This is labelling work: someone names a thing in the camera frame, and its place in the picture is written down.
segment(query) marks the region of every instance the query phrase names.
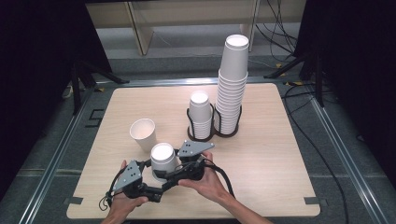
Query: light wooden tabletop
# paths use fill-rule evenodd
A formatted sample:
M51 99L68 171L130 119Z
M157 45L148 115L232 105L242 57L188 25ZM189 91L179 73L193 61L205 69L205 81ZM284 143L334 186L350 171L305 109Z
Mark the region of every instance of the light wooden tabletop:
M125 88L114 91L90 155L69 204L70 218L104 218L99 201L108 191L122 160L145 161L149 154L129 135L130 126L142 118L153 119L158 142L180 148L187 136L186 110L193 91L209 93L214 104L217 85ZM316 197L297 146L285 108L274 84L247 84L238 133L231 138L214 136L209 142L214 163L231 179L235 197L264 217L313 217L318 204L305 204ZM161 183L151 170L143 181L152 187ZM189 219L232 217L216 203L193 189L180 186L165 192L160 203L145 203L128 218Z

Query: stack of paper cups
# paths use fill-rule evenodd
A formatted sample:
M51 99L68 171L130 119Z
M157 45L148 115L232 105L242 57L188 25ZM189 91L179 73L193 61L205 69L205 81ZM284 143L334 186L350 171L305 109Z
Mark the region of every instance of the stack of paper cups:
M196 139L209 137L212 125L212 108L207 92L195 91L191 94L189 116L191 118L190 135Z
M248 79L248 39L230 35L225 41L221 59L216 101L215 129L233 133L238 124L242 99Z

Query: aluminum rail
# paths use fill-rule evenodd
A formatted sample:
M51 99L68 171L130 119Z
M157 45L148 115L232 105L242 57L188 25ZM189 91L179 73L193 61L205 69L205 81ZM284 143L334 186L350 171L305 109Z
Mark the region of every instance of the aluminum rail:
M131 88L131 87L157 87L157 86L188 86L188 85L212 85L218 84L217 77L198 77L198 78L175 78L175 79L158 79L158 80L131 80L130 83L116 84L111 81L98 81L97 87L108 88ZM247 83L281 83L283 81L262 78L247 77Z
M311 86L307 87L309 91L313 91ZM318 117L320 118L323 127L325 128L327 134L332 140L332 144L334 145L335 151L337 152L341 162L344 164L346 168L346 172L349 174L349 177L355 186L357 192L361 196L361 200L366 207L367 212L372 218L374 223L377 224L388 224L389 221L382 211L380 205L378 204L378 200L376 199L373 191L370 186L366 182L365 178L361 174L359 167L353 161L352 156L349 154L349 151L335 129L329 115L326 112L324 107L321 107L317 101L311 101L314 106Z
M55 153L51 161L49 162L49 166L47 167L45 173L42 175L41 180L37 188L35 189L35 193L27 204L27 207L21 217L21 221L19 222L20 224L33 223L35 215L37 214L40 205L43 203L44 197L46 196L47 191L50 188L52 179L56 174L57 168L59 167L64 153L70 143L70 139L78 126L78 122L81 119L82 113L84 112L85 105L87 104L92 93L93 88L87 89L85 91L84 97L82 99L81 108L76 113L76 115L71 118L70 123L67 126L66 131L64 132L64 136L62 137L60 144L56 148Z

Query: white cabinet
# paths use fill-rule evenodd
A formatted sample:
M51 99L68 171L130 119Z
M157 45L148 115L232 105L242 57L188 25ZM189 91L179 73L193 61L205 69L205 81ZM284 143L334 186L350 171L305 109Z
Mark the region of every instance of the white cabinet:
M240 24L250 39L256 23L275 22L270 8L278 11L277 0L165 0L87 4L96 28L131 27L141 55L149 49L152 27L201 24ZM305 0L283 0L282 21L300 22Z

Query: black wire cup holder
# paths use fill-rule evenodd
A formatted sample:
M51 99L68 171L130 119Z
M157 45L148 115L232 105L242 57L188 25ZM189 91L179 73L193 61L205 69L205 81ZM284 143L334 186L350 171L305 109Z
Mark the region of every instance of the black wire cup holder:
M219 116L219 129L216 130L214 122L213 122L213 127L212 129L214 130L214 134L219 136L219 137L223 137L223 138L228 138L228 137L233 137L234 135L236 135L236 133L238 133L238 129L239 129L239 120L241 119L241 115L242 115L242 106L240 105L239 108L239 115L238 115L238 120L236 121L236 125L235 125L235 130L233 130L232 133L221 133L221 114L220 112L215 108L215 113L218 114Z
M241 119L241 115L242 115L242 106L240 105L240 109L239 109L239 116L238 116L238 120L236 122L235 125L235 130L232 133L221 133L221 114L220 112L212 105L210 104L210 107L212 107L212 118L210 121L210 134L207 138L205 139L200 139L200 138L196 138L195 137L195 130L194 130L194 123L192 122L192 118L190 117L190 109L187 108L187 117L189 118L190 124L191 126L189 126L187 128L187 135L190 138L191 141L195 141L195 142L207 142L209 141L214 135L217 135L219 137L222 138L229 138L229 137L233 137L234 135L236 135L238 133L239 130L239 120ZM217 113L217 115L219 116L219 129L216 130L215 128L215 113Z
M192 118L190 117L190 109L189 108L187 108L187 117L189 118L189 120L190 120L190 124L191 124L191 126L189 126L188 128L187 128L187 135L189 136L189 138L190 138L190 140L192 140L192 141L195 141L195 142L207 142L207 141L209 141L212 137L213 137L213 125L214 125L214 116L215 116L215 107L212 105L212 104L210 104L210 107L212 107L212 117L211 117L211 121L210 121L210 134L209 134L209 136L207 137L207 138L205 138L205 139L200 139L200 138L196 138L195 137L195 129L194 129L194 122L192 122Z

